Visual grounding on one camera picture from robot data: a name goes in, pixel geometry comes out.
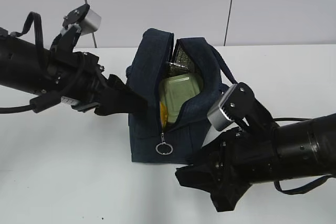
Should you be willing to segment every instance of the zipper pull ring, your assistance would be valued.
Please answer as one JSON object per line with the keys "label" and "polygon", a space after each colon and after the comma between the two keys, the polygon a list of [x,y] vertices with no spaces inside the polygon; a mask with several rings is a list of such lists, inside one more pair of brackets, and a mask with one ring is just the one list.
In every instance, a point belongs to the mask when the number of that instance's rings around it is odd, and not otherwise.
{"label": "zipper pull ring", "polygon": [[161,133],[161,143],[155,147],[155,150],[157,153],[163,156],[167,156],[173,153],[174,148],[171,144],[166,143],[163,132]]}

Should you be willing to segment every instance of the white table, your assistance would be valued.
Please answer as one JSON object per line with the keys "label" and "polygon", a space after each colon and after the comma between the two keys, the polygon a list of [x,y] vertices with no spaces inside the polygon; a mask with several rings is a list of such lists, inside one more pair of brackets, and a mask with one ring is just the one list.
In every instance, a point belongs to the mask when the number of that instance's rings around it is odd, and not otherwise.
{"label": "white table", "polygon": [[[273,116],[336,112],[336,45],[218,48]],[[125,80],[135,48],[83,49]],[[0,87],[0,106],[32,97]],[[59,105],[0,115],[0,223],[334,223],[336,182],[302,196],[254,185],[236,210],[218,214],[209,194],[180,187],[176,165],[131,163],[127,115],[99,117]],[[218,133],[211,130],[207,142]],[[284,182],[284,188],[310,179]]]}

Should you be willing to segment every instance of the robotic arm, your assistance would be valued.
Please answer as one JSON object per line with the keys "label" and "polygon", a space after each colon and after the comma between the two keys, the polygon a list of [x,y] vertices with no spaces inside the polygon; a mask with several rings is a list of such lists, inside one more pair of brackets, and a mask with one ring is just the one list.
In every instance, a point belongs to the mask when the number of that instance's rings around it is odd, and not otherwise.
{"label": "robotic arm", "polygon": [[[279,126],[238,83],[213,105],[208,119],[218,131],[235,122],[175,173],[180,184],[207,191],[217,211],[232,211],[252,184],[274,182],[288,195],[305,194],[336,176],[336,114]],[[309,184],[282,190],[280,180],[324,175]]]}
{"label": "robotic arm", "polygon": [[[64,17],[63,29],[50,50],[43,48],[41,17],[29,13],[21,33],[0,28],[0,84],[38,95],[28,106],[0,108],[0,113],[33,110],[38,113],[60,102],[97,115],[133,113],[146,108],[146,101],[117,76],[102,75],[99,57],[72,52],[79,37],[96,31],[100,16],[84,4]],[[35,45],[18,39],[34,23]]]}

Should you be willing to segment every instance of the plastic food container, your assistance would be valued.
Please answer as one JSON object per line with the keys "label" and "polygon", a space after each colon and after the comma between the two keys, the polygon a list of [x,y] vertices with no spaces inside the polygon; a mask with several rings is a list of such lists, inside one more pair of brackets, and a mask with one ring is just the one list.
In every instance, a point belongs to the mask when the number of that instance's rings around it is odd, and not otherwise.
{"label": "plastic food container", "polygon": [[175,123],[182,104],[201,92],[201,82],[201,77],[196,73],[186,73],[161,81],[160,101],[167,107],[168,123]]}

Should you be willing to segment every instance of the bag strap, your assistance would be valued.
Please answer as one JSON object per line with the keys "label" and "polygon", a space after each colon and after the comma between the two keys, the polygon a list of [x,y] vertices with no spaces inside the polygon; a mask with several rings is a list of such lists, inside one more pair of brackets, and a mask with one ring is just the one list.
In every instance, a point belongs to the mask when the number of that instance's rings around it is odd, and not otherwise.
{"label": "bag strap", "polygon": [[220,69],[223,71],[223,73],[225,74],[226,78],[232,83],[232,84],[237,84],[238,82],[236,81],[236,79],[234,78],[233,74],[231,73],[229,67],[227,66],[227,64],[225,63],[223,57],[220,55],[220,53],[213,47],[210,45],[211,51],[213,52]]}
{"label": "bag strap", "polygon": [[275,186],[275,189],[277,189],[279,192],[283,194],[287,194],[287,195],[306,194],[307,192],[323,185],[325,182],[327,182],[329,178],[336,178],[336,176],[335,175],[325,175],[325,176],[322,176],[320,178],[313,180],[312,182],[309,182],[308,184],[304,186],[301,186],[295,189],[290,189],[290,190],[283,190],[281,188],[279,181],[275,181],[274,186]]}

